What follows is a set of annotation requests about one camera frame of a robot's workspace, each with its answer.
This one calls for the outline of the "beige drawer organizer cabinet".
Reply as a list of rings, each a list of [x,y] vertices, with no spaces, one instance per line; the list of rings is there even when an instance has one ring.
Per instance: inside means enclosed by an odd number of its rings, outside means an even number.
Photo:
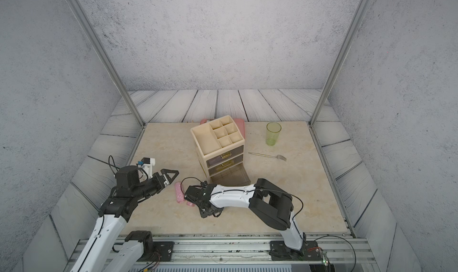
[[[208,167],[207,160],[239,146],[245,147],[246,143],[245,138],[242,137],[234,122],[234,118],[229,115],[195,126],[190,132],[194,139],[199,163],[208,179],[215,176],[209,176],[208,170],[216,165]]]

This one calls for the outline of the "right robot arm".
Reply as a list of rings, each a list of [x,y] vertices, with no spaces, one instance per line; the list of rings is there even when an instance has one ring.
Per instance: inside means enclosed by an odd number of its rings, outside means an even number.
[[[295,196],[264,178],[240,187],[203,182],[199,186],[189,186],[184,198],[198,207],[202,218],[219,217],[224,208],[248,208],[264,224],[280,232],[287,248],[303,250],[306,237],[296,222]]]

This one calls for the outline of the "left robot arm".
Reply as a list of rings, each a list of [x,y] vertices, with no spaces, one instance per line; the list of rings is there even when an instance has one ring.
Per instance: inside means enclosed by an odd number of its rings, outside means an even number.
[[[108,261],[118,236],[139,203],[160,193],[178,177],[177,170],[151,171],[152,165],[130,165],[115,173],[116,186],[99,210],[94,230],[72,267],[74,272],[128,272],[137,261],[145,261],[144,272],[151,272],[161,260],[169,260],[173,244],[154,244],[149,231],[133,231]]]

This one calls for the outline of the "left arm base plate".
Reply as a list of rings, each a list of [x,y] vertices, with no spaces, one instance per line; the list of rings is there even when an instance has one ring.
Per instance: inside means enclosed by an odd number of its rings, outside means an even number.
[[[174,251],[174,245],[174,242],[150,242],[144,247],[144,254],[139,261],[170,262]]]

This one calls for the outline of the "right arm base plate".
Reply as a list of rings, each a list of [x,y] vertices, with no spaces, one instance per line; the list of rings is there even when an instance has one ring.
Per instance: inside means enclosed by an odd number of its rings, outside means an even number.
[[[273,261],[322,261],[316,241],[305,241],[300,250],[288,248],[284,241],[271,241],[269,255]]]

